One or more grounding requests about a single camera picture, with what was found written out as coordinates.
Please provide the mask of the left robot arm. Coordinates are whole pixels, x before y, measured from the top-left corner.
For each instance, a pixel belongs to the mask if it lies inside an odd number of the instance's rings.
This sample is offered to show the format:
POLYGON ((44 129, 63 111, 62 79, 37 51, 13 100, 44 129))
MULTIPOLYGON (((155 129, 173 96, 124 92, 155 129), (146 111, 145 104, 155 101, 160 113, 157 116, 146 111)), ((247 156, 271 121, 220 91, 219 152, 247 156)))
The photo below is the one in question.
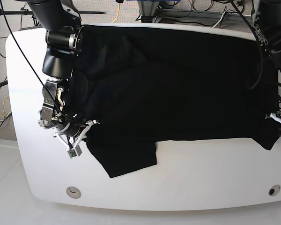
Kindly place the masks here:
MULTIPOLYGON (((253 0, 251 19, 261 49, 281 73, 281 0, 253 0)), ((281 109, 267 118, 281 124, 281 109)))

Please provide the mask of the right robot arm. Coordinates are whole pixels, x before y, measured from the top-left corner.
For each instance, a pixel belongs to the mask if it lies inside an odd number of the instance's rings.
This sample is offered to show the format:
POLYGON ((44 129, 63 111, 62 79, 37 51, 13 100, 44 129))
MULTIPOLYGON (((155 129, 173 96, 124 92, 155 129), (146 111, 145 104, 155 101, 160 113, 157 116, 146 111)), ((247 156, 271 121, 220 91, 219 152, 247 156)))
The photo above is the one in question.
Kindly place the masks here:
POLYGON ((40 126, 56 129, 55 136, 66 136, 69 150, 74 150, 85 136, 88 124, 75 121, 76 112, 66 108, 74 61, 81 52, 83 26, 79 10, 71 0, 29 0, 34 16, 46 29, 47 43, 42 71, 49 76, 43 86, 44 103, 40 126))

